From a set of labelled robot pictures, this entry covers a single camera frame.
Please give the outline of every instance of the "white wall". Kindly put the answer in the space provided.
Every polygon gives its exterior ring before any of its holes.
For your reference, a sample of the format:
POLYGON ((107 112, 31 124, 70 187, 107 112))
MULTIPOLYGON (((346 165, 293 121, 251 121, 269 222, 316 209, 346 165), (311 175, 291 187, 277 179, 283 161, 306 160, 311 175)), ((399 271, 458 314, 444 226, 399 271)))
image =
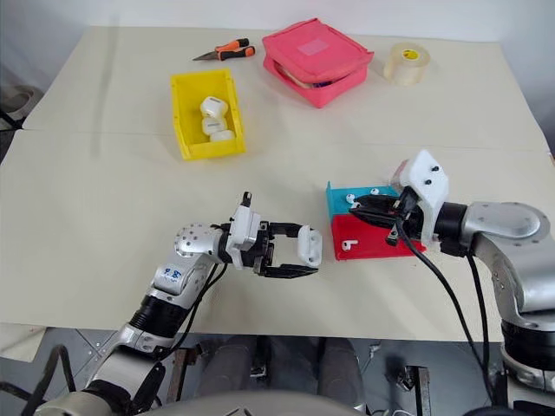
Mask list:
POLYGON ((501 42, 555 139, 554 0, 0 0, 1 85, 47 89, 90 24, 278 29, 318 16, 346 33, 501 42))

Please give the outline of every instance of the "clear packing tape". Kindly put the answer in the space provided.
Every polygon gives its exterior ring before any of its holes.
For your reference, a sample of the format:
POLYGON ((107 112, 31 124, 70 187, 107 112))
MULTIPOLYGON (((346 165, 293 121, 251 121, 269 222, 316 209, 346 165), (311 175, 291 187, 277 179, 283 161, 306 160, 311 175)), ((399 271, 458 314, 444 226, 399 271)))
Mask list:
POLYGON ((421 81, 430 62, 430 54, 416 43, 396 43, 391 48, 383 76, 395 85, 403 87, 421 81))

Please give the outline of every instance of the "pink zippered case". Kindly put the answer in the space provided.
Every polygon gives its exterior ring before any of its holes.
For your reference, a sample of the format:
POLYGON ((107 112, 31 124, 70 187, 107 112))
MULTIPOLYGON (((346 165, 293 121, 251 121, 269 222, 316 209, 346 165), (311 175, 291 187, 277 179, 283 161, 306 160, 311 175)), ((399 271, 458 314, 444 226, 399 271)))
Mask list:
POLYGON ((263 39, 264 67, 315 107, 366 79, 374 52, 311 19, 263 39))

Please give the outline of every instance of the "red box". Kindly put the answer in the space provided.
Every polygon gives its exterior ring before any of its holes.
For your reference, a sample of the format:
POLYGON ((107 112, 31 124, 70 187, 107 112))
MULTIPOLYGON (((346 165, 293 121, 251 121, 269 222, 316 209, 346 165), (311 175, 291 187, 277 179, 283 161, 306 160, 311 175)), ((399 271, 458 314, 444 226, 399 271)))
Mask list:
POLYGON ((321 108, 366 79, 374 52, 318 19, 263 39, 264 67, 321 108))
MULTIPOLYGON (((413 256, 412 251, 402 240, 396 247, 385 242, 389 234, 387 228, 367 224, 351 214, 334 215, 331 221, 331 234, 337 260, 413 256), (358 244, 353 244, 350 250, 345 251, 342 248, 342 242, 345 240, 357 240, 358 244)), ((414 245, 420 252, 426 250, 418 241, 414 241, 414 245)))

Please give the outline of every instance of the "white table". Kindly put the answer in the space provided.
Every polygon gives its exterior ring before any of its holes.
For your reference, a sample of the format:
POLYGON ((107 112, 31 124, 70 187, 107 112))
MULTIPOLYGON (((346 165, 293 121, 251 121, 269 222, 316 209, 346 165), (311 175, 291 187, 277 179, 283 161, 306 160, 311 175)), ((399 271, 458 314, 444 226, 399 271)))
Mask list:
MULTIPOLYGON (((0 168, 0 321, 118 328, 138 307, 174 233, 191 221, 226 221, 248 190, 263 218, 323 233, 322 267, 291 282, 229 270, 203 301, 195 331, 464 339, 442 287, 416 259, 334 260, 324 190, 328 180, 384 184, 425 146, 450 176, 452 201, 517 199, 555 218, 547 145, 499 47, 418 41, 434 58, 422 84, 394 88, 370 71, 365 84, 322 110, 266 74, 262 54, 226 62, 247 153, 184 162, 171 128, 169 75, 221 67, 189 59, 261 35, 94 28, 84 36, 0 168), (97 72, 113 32, 113 72, 102 90, 97 72)), ((376 50, 374 70, 396 42, 356 38, 376 50)), ((278 260, 287 243, 278 241, 278 260)), ((469 268, 430 256, 479 339, 469 268)), ((489 275, 480 272, 491 337, 499 341, 489 275)))

